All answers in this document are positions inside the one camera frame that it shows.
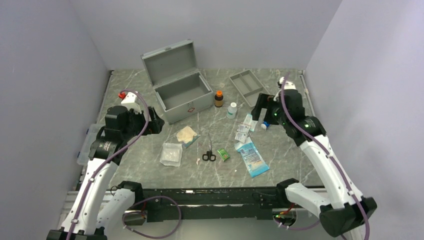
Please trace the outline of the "white bottle green label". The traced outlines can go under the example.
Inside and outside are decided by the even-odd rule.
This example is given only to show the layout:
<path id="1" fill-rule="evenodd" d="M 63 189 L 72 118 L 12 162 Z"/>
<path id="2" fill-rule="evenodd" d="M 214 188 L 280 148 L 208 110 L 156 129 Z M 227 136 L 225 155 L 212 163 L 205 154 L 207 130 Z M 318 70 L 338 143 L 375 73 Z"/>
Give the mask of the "white bottle green label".
<path id="1" fill-rule="evenodd" d="M 237 103 L 236 102 L 231 102 L 230 105 L 227 108 L 227 114 L 226 117 L 229 119 L 234 119 L 236 117 L 236 113 L 237 113 Z"/>

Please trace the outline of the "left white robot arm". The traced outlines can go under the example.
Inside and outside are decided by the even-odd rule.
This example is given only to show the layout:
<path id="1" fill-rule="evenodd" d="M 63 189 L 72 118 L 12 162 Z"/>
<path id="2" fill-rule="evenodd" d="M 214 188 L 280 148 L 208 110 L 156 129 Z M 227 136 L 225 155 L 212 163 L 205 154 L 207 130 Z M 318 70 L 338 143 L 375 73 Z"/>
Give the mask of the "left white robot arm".
<path id="1" fill-rule="evenodd" d="M 48 240 L 105 240 L 129 208 L 139 209 L 144 203 L 140 183 L 123 181 L 112 199 L 102 207 L 109 183 L 128 147 L 139 137 L 159 134 L 165 122 L 153 107 L 137 112 L 117 105 L 105 115 L 105 125 L 90 146 L 86 175 L 74 204 L 57 230 L 50 230 Z"/>

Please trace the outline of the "grey metal medicine case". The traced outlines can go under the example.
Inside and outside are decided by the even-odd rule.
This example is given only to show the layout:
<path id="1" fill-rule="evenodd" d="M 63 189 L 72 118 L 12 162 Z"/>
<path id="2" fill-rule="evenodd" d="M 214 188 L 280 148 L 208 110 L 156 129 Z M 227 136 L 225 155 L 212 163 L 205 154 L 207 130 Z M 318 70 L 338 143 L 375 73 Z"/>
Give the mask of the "grey metal medicine case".
<path id="1" fill-rule="evenodd" d="M 191 39 L 142 54 L 140 58 L 163 118 L 169 124 L 214 105 L 215 92 L 198 68 Z"/>

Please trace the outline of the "grey plastic divider tray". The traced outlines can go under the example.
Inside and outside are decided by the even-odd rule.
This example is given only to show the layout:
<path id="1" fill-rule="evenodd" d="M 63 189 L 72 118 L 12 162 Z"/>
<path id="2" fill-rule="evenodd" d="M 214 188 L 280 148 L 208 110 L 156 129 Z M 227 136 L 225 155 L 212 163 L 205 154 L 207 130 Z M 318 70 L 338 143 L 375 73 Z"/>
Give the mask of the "grey plastic divider tray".
<path id="1" fill-rule="evenodd" d="M 229 77 L 247 105 L 253 108 L 260 93 L 269 94 L 264 85 L 251 70 L 245 70 Z"/>

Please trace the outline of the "clear gauze pad packet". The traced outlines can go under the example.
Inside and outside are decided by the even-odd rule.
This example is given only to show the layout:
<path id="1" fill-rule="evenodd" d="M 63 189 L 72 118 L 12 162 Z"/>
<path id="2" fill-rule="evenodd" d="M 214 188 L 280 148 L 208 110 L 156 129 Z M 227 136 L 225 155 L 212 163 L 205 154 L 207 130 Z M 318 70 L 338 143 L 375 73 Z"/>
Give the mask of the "clear gauze pad packet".
<path id="1" fill-rule="evenodd" d="M 183 146 L 181 143 L 163 143 L 159 162 L 164 166 L 179 167 L 181 165 Z"/>

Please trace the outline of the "blue white medical pouch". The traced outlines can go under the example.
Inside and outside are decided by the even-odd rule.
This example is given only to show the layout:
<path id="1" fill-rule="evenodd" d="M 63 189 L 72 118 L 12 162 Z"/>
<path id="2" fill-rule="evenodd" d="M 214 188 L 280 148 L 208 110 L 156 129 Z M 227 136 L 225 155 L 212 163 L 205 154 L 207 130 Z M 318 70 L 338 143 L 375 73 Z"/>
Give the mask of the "blue white medical pouch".
<path id="1" fill-rule="evenodd" d="M 237 142 L 234 145 L 234 149 L 240 153 L 247 171 L 252 178 L 259 176 L 270 169 L 250 137 L 247 137 L 244 143 L 240 141 Z"/>

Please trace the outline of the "brown bottle orange cap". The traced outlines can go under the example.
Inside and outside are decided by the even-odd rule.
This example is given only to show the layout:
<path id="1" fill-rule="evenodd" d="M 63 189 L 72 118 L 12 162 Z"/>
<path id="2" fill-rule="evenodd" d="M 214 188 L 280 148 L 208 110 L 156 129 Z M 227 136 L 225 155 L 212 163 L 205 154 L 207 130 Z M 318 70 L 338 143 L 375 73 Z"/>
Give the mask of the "brown bottle orange cap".
<path id="1" fill-rule="evenodd" d="M 214 96 L 214 106 L 220 108 L 223 106 L 224 96 L 221 90 L 218 90 Z"/>

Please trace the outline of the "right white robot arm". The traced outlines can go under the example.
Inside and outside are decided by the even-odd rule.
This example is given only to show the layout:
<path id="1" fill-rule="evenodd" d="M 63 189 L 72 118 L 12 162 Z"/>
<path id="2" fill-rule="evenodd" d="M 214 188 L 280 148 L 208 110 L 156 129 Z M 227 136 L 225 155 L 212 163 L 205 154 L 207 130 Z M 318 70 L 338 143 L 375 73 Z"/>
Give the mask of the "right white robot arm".
<path id="1" fill-rule="evenodd" d="M 377 203 L 373 197 L 364 197 L 348 177 L 320 120 L 306 115 L 301 94 L 296 89 L 285 89 L 279 96 L 259 93 L 252 118 L 258 120 L 263 109 L 266 109 L 264 121 L 281 125 L 308 157 L 328 195 L 324 198 L 290 178 L 276 185 L 276 203 L 282 208 L 294 204 L 308 210 L 332 237 L 342 237 L 362 225 L 368 228 Z"/>

